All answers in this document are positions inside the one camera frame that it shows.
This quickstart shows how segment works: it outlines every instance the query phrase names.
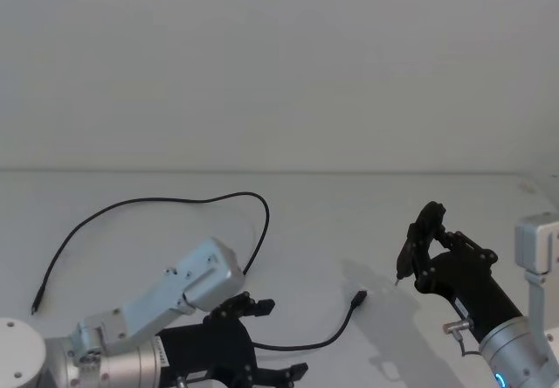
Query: black cable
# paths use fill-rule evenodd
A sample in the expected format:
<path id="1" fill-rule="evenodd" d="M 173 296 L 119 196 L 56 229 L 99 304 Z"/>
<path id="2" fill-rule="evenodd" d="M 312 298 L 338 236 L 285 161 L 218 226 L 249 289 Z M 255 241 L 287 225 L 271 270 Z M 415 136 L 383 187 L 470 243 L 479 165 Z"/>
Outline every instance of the black cable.
<path id="1" fill-rule="evenodd" d="M 111 211 L 112 209 L 123 206 L 125 204 L 133 204 L 133 203 L 167 202 L 167 203 L 183 203 L 183 204 L 208 204 L 208 203 L 219 202 L 221 200 L 226 200 L 227 198 L 241 197 L 241 196 L 250 196 L 250 197 L 257 198 L 262 203 L 262 205 L 264 206 L 264 210 L 266 211 L 266 221 L 264 223 L 264 227 L 262 228 L 262 233 L 260 234 L 259 242 L 254 247 L 254 251 L 252 252 L 251 258 L 246 263 L 245 270 L 243 270 L 243 274 L 246 274 L 248 272 L 248 270 L 251 268 L 252 263 L 254 262 L 254 260 L 256 259 L 257 254 L 260 251 L 260 247 L 262 246 L 262 242 L 264 242 L 264 238 L 266 237 L 266 233 L 268 231 L 268 225 L 270 224 L 270 207 L 268 206 L 268 203 L 266 202 L 266 200 L 262 196 L 260 196 L 258 193 L 254 193 L 252 191 L 239 191 L 239 192 L 236 192 L 236 193 L 225 194 L 224 196 L 219 196 L 219 197 L 214 197 L 214 198 L 206 198 L 206 199 L 200 199 L 200 200 L 191 199 L 191 198 L 177 198 L 177 197 L 140 197 L 140 198 L 132 198 L 132 199 L 129 199 L 129 200 L 123 200 L 119 203 L 111 204 L 110 206 L 108 206 L 104 209 L 101 209 L 100 211 L 97 211 L 96 213 L 94 213 L 89 218 L 85 219 L 84 221 L 80 222 L 77 226 L 75 226 L 72 229 L 72 231 L 68 234 L 66 239 L 62 242 L 62 245 L 60 246 L 58 251 L 54 254 L 54 257 L 52 257 L 51 264 L 49 264 L 49 267 L 46 269 L 46 273 L 45 273 L 45 277 L 43 278 L 43 282 L 41 283 L 41 286 L 40 286 L 40 288 L 37 291 L 37 294 L 35 296 L 35 300 L 33 301 L 33 304 L 31 305 L 31 314 L 33 315 L 38 311 L 38 308 L 41 305 L 41 301 L 43 300 L 43 296 L 45 295 L 46 284 L 49 280 L 49 277 L 51 276 L 52 269 L 54 268 L 54 265 L 56 264 L 57 260 L 59 259 L 60 254 L 62 254 L 62 251 L 64 251 L 64 248 L 66 247 L 66 245 L 68 244 L 70 239 L 83 226 L 87 225 L 89 222 L 91 222 L 95 218 L 99 217 L 103 213 L 105 213 L 107 211 Z"/>
<path id="2" fill-rule="evenodd" d="M 301 346 L 271 346 L 269 344 L 252 342 L 252 346 L 256 349 L 272 350 L 272 351 L 301 351 L 301 350 L 320 349 L 322 347 L 326 347 L 332 344 L 333 342 L 335 342 L 342 335 L 343 331 L 346 329 L 346 327 L 348 327 L 349 319 L 351 318 L 353 311 L 355 311 L 355 309 L 358 308 L 363 303 L 366 297 L 367 297 L 367 291 L 360 290 L 359 292 L 357 292 L 357 294 L 354 296 L 353 300 L 351 301 L 348 314 L 343 320 L 343 324 L 333 336 L 331 336 L 328 340 L 325 340 L 324 342 L 315 343 L 315 344 L 303 344 Z"/>
<path id="3" fill-rule="evenodd" d="M 462 353 L 462 357 L 468 355 L 481 356 L 481 353 L 479 353 L 478 351 L 466 351 L 466 348 L 464 347 L 464 340 L 458 340 L 458 344 L 460 345 L 460 352 Z"/>

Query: cable plug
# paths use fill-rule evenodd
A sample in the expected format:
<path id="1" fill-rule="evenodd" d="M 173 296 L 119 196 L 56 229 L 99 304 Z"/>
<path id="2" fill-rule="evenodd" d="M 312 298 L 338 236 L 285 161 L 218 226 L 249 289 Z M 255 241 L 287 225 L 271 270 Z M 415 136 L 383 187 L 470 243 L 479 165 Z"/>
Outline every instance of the cable plug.
<path id="1" fill-rule="evenodd" d="M 366 297 L 367 297 L 366 290 L 360 290 L 359 292 L 357 292 L 353 297 L 353 299 L 351 300 L 351 308 L 352 309 L 359 308 L 361 304 L 365 301 Z"/>

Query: white wall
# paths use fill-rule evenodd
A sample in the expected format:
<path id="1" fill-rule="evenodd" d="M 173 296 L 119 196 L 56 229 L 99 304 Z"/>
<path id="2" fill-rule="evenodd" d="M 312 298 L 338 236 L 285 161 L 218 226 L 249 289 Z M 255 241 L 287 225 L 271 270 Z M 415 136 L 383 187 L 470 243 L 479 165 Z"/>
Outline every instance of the white wall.
<path id="1" fill-rule="evenodd" d="M 0 167 L 559 170 L 559 0 L 0 0 Z"/>

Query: white table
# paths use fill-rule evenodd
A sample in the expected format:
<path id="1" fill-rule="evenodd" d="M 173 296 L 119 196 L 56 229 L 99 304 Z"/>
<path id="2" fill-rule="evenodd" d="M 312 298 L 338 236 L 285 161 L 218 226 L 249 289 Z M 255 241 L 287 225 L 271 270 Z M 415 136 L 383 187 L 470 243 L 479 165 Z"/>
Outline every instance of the white table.
<path id="1" fill-rule="evenodd" d="M 395 260 L 408 224 L 426 202 L 438 200 L 448 210 L 447 229 L 460 229 L 500 255 L 494 276 L 526 311 L 528 285 L 514 265 L 514 224 L 553 207 L 521 177 L 0 173 L 0 315 L 26 320 L 45 336 L 66 335 L 80 317 L 141 294 L 209 235 L 244 263 L 263 224 L 258 201 L 124 207 L 76 235 L 39 315 L 29 314 L 49 259 L 89 214 L 129 197 L 232 191 L 260 192 L 272 208 L 246 289 L 257 299 L 273 298 L 276 309 L 245 319 L 253 340 L 322 341 L 337 329 L 356 289 L 369 290 L 335 345 L 304 354 L 259 351 L 261 365 L 308 362 L 300 388 L 495 386 L 481 358 L 460 357 L 459 346 L 443 335 L 441 325 L 457 319 L 445 300 L 417 294 L 412 279 L 393 287 Z M 466 347 L 477 347 L 471 337 Z"/>

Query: blue light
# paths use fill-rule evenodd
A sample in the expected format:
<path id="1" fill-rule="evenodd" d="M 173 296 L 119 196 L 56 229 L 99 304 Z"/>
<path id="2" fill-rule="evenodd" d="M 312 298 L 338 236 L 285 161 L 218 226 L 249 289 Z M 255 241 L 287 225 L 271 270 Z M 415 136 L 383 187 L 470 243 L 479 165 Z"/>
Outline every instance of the blue light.
<path id="1" fill-rule="evenodd" d="M 502 377 L 499 373 L 495 373 L 495 378 L 497 379 L 497 382 L 499 383 L 500 388 L 506 388 L 507 384 L 505 383 L 505 378 Z"/>

